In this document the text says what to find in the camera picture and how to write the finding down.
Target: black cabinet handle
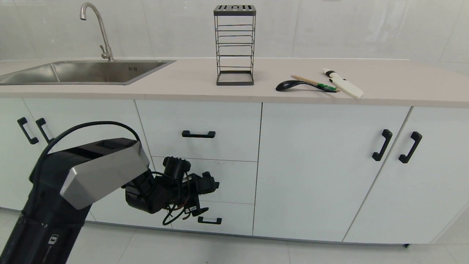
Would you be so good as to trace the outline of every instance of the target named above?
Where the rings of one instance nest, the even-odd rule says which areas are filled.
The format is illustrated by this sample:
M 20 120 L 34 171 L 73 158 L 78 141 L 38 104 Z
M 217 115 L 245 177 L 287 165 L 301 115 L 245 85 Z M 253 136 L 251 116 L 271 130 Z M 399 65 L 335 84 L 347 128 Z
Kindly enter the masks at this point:
M 389 142 L 391 142 L 391 138 L 393 137 L 393 133 L 387 129 L 384 129 L 381 135 L 385 138 L 385 140 L 381 148 L 381 151 L 379 153 L 378 152 L 373 153 L 372 157 L 375 161 L 381 161 L 381 159 L 383 158 L 384 152 L 386 151 L 386 148 L 389 145 Z
M 49 142 L 51 142 L 54 138 L 49 139 L 47 135 L 45 134 L 44 129 L 42 128 L 42 126 L 45 124 L 46 122 L 44 118 L 40 118 L 36 120 L 36 125 L 38 125 L 38 128 L 41 131 L 42 136 L 45 138 L 46 142 L 49 144 Z
M 399 160 L 402 163 L 408 163 L 409 162 L 410 158 L 414 154 L 415 149 L 417 148 L 418 144 L 420 143 L 420 140 L 422 140 L 422 135 L 419 132 L 414 131 L 414 132 L 412 132 L 412 135 L 410 136 L 410 138 L 415 140 L 415 142 L 414 142 L 414 145 L 412 146 L 412 148 L 410 149 L 409 154 L 407 154 L 407 156 L 404 155 L 404 154 L 401 154 L 399 156 Z
M 182 132 L 183 138 L 204 138 L 204 139 L 213 139 L 215 137 L 215 131 L 209 131 L 208 134 L 191 134 L 189 130 L 184 130 Z
M 24 128 L 24 125 L 28 122 L 26 120 L 25 117 L 21 117 L 20 119 L 17 120 L 18 121 L 18 125 L 20 125 L 21 127 L 21 130 L 23 131 L 24 135 L 26 136 L 26 138 L 28 139 L 28 141 L 30 142 L 31 145 L 34 145 L 36 143 L 39 142 L 38 138 L 34 137 L 34 138 L 31 138 L 28 134 L 28 132 L 26 132 L 26 129 Z
M 199 217 L 197 219 L 197 222 L 201 224 L 221 225 L 221 218 L 217 218 L 216 222 L 207 222 L 207 221 L 204 221 L 204 217 Z

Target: black spoon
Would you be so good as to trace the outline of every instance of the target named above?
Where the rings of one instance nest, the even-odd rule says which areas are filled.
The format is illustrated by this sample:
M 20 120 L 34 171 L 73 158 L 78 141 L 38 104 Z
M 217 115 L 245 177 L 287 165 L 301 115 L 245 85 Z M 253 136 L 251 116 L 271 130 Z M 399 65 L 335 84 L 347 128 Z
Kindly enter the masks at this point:
M 310 85 L 312 87 L 316 87 L 316 88 L 318 88 L 320 90 L 323 90 L 324 92 L 328 92 L 328 93 L 336 93 L 337 92 L 337 91 L 329 90 L 329 89 L 326 89 L 326 88 L 318 87 L 318 86 L 316 86 L 314 84 L 311 84 L 311 83 L 298 81 L 298 80 L 288 80 L 288 81 L 281 82 L 281 83 L 279 83 L 279 85 L 277 85 L 275 90 L 277 90 L 279 92 L 283 92 L 283 91 L 285 91 L 285 90 L 287 90 L 291 87 L 297 86 L 297 85 Z

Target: countertop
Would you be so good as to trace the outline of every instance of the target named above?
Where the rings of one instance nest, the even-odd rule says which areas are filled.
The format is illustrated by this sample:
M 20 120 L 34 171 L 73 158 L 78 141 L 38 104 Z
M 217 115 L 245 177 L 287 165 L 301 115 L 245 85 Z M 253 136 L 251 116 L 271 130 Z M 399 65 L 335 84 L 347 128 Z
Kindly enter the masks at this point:
M 0 62 L 0 75 L 58 60 Z M 176 62 L 130 85 L 0 85 L 0 97 L 147 99 L 365 104 L 469 108 L 469 77 L 407 60 L 255 59 L 253 86 L 216 86 L 214 58 Z M 363 90 L 360 99 L 345 92 L 324 93 L 300 85 L 277 92 L 278 83 L 299 75 L 325 84 L 322 68 Z

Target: white cabinet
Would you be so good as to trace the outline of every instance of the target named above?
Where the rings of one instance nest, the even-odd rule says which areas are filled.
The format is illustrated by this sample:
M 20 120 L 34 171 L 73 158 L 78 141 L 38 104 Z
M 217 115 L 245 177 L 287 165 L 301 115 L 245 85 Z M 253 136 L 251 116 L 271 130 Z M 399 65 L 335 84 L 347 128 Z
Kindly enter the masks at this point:
M 257 162 L 260 103 L 136 103 L 152 156 Z
M 153 162 L 150 158 L 148 144 L 146 143 L 142 124 L 138 117 L 135 101 L 25 98 L 24 102 L 34 117 L 34 119 L 31 119 L 30 126 L 34 126 L 35 129 L 38 130 L 39 126 L 36 126 L 34 120 L 43 118 L 45 124 L 41 127 L 44 130 L 45 136 L 49 139 L 58 136 L 72 126 L 91 121 L 117 121 L 130 126 L 139 135 L 144 151 L 150 160 L 150 168 L 153 170 Z M 38 138 L 44 143 L 44 146 L 47 145 L 45 138 L 39 132 L 37 134 Z M 122 127 L 114 125 L 86 127 L 62 139 L 52 151 L 60 151 L 98 140 L 120 137 L 134 139 L 132 133 Z M 131 219 L 128 219 L 129 210 L 134 213 L 134 218 L 143 217 L 144 212 L 130 208 L 127 205 L 124 198 L 124 191 L 117 190 L 108 197 L 96 202 L 91 207 L 90 212 L 97 221 L 116 224 L 142 224 L 146 226 L 144 225 L 145 223 L 149 223 L 150 225 L 155 222 L 156 225 L 150 226 L 159 227 L 157 223 L 161 223 L 162 221 L 162 219 L 161 221 L 155 220 L 153 216 L 153 218 L 150 218 L 147 222 L 145 222 L 145 218 L 142 218 L 142 221 L 132 222 Z
M 163 172 L 164 158 L 153 157 L 153 163 L 157 171 Z M 202 176 L 205 171 L 210 172 L 220 187 L 211 194 L 199 196 L 200 201 L 234 202 L 254 204 L 256 196 L 256 162 L 219 161 L 187 159 L 191 168 L 189 174 L 195 173 Z
M 175 220 L 173 229 L 209 233 L 252 235 L 254 205 L 228 202 L 201 202 L 209 210 L 198 217 Z
M 49 139 L 78 124 L 91 121 L 116 121 L 130 126 L 137 132 L 144 151 L 150 159 L 148 144 L 133 100 L 25 98 L 24 102 L 35 120 L 44 119 L 45 124 L 41 127 Z M 131 132 L 115 125 L 86 127 L 62 139 L 53 151 L 120 137 L 134 139 Z
M 469 201 L 468 135 L 469 109 L 414 107 L 344 241 L 430 243 Z
M 253 234 L 342 241 L 386 157 L 372 158 L 383 130 L 396 135 L 408 111 L 265 103 Z
M 20 118 L 27 122 L 23 127 L 35 138 L 33 144 L 22 132 Z M 39 141 L 44 140 L 21 98 L 0 98 L 0 124 L 0 207 L 21 210 L 32 188 L 29 175 L 42 151 Z

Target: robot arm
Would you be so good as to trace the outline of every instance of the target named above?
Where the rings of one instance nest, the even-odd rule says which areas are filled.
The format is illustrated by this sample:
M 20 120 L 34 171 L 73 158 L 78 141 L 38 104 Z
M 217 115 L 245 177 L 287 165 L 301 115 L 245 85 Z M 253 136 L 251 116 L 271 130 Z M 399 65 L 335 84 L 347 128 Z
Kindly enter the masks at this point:
M 208 210 L 200 208 L 198 196 L 218 188 L 210 173 L 187 175 L 190 163 L 175 157 L 165 158 L 164 173 L 152 172 L 149 163 L 140 142 L 125 138 L 48 154 L 0 264 L 66 263 L 91 205 L 118 188 L 125 189 L 131 207 L 151 214 L 169 210 L 164 225 L 182 213 Z M 166 222 L 175 210 L 182 211 Z

